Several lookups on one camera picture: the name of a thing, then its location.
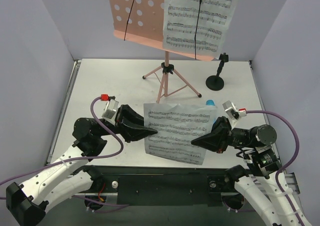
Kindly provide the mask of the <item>blue toy microphone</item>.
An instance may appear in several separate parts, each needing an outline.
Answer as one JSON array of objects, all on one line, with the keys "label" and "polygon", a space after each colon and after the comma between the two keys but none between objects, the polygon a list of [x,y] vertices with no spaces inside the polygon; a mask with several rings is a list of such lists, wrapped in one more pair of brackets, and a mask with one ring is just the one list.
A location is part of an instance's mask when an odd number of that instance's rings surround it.
[{"label": "blue toy microphone", "polygon": [[[217,109],[217,106],[216,106],[215,102],[214,102],[213,100],[211,100],[211,99],[207,100],[205,104],[206,104],[207,106],[212,106],[212,107],[214,107],[215,109]],[[215,117],[213,118],[213,123],[216,122],[216,119],[217,119],[217,117],[215,116]]]}]

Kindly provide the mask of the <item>black microphone stand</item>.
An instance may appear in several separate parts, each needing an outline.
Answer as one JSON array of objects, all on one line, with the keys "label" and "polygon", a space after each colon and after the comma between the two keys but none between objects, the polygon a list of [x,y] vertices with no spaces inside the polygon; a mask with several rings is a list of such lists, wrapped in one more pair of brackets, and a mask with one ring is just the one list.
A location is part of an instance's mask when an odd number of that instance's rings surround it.
[{"label": "black microphone stand", "polygon": [[220,74],[223,70],[225,63],[229,61],[229,56],[227,53],[220,54],[219,56],[219,66],[215,75],[209,76],[206,81],[205,85],[213,91],[219,91],[224,87],[224,80],[220,77]]}]

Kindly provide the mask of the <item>sheet music page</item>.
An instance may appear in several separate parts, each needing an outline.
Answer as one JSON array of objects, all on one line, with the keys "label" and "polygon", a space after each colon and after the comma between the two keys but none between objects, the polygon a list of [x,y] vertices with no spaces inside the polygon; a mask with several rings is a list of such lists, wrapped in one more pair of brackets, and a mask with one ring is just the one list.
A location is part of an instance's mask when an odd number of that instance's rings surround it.
[{"label": "sheet music page", "polygon": [[166,50],[217,58],[239,0],[164,0]]},{"label": "sheet music page", "polygon": [[143,105],[144,126],[158,131],[144,141],[145,152],[164,159],[202,165],[206,150],[191,144],[211,132],[218,109],[207,105]]}]

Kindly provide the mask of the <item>pink perforated music stand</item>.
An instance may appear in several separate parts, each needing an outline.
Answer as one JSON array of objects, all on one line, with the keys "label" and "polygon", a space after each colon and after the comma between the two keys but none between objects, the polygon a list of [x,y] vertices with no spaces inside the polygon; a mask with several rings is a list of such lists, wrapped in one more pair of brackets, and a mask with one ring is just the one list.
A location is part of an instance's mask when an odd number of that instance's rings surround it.
[{"label": "pink perforated music stand", "polygon": [[[170,53],[173,50],[167,51],[163,48],[164,2],[165,0],[109,0],[113,16],[113,34],[118,39],[164,51],[164,62],[142,76],[143,79],[146,79],[162,71],[162,77],[158,79],[160,86],[157,103],[162,97],[168,97],[186,87],[189,87],[200,98],[201,93],[170,65]],[[168,92],[169,75],[178,76],[184,82],[184,86],[171,93]]]}]

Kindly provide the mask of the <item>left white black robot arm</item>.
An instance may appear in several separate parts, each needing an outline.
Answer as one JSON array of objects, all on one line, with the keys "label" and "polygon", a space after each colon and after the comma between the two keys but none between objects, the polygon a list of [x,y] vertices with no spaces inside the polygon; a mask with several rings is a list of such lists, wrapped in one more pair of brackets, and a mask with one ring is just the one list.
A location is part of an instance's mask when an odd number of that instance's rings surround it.
[{"label": "left white black robot arm", "polygon": [[120,142],[120,150],[108,155],[114,157],[124,149],[125,142],[140,141],[157,134],[145,127],[144,118],[129,105],[105,108],[101,118],[79,118],[74,123],[73,144],[52,164],[33,173],[22,183],[12,182],[5,191],[7,209],[19,225],[37,225],[57,204],[86,191],[103,181],[103,175],[89,166],[94,159],[102,159],[107,144],[103,136],[111,135]]}]

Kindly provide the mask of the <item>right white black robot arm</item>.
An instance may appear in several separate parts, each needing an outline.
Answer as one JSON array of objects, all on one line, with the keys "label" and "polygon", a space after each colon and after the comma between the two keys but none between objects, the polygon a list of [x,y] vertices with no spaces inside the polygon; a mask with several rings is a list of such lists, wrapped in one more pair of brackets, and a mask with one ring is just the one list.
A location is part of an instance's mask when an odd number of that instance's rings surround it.
[{"label": "right white black robot arm", "polygon": [[310,225],[295,200],[272,145],[276,131],[264,124],[251,129],[236,128],[240,116],[219,117],[211,132],[192,140],[192,145],[215,153],[232,146],[239,150],[248,169],[236,165],[225,171],[224,182],[240,193],[265,225]]}]

